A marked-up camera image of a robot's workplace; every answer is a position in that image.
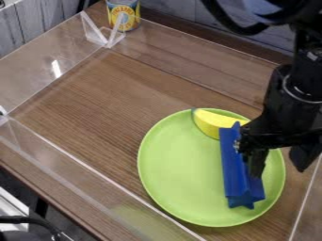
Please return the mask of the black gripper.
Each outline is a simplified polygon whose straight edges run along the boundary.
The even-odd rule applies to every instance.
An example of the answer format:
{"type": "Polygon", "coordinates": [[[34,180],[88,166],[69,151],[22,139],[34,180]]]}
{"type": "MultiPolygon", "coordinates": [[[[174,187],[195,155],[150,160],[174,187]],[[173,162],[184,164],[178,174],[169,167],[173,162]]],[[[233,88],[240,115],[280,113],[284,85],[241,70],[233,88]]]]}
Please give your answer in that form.
{"type": "Polygon", "coordinates": [[[289,147],[289,161],[303,172],[322,153],[322,74],[281,65],[272,71],[260,115],[240,127],[239,152],[248,174],[260,178],[268,150],[289,147]]]}

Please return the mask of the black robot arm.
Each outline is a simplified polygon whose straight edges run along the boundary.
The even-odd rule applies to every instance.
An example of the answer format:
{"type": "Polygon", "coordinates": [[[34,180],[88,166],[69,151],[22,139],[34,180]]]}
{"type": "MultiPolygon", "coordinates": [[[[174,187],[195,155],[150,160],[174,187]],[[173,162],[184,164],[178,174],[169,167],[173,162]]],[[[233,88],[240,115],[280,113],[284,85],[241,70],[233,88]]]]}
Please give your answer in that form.
{"type": "Polygon", "coordinates": [[[201,3],[235,34],[252,36],[275,25],[293,33],[292,61],[271,73],[263,111],[240,127],[237,151],[253,177],[263,173],[268,151],[283,147],[304,171],[322,154],[322,0],[243,0],[257,19],[249,26],[231,19],[217,0],[201,3]]]}

